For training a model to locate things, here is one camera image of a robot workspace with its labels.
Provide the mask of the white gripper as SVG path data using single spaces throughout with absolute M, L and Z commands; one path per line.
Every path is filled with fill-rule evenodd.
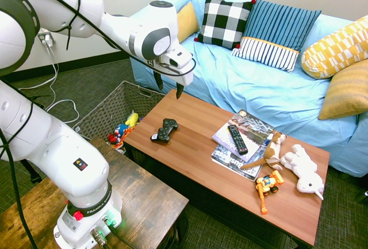
M 184 86 L 192 83 L 194 77 L 195 62 L 193 55 L 180 44 L 173 50 L 166 51 L 155 60 L 154 78 L 159 90 L 163 90 L 163 82 L 160 74 L 176 81 L 176 99 L 183 93 Z

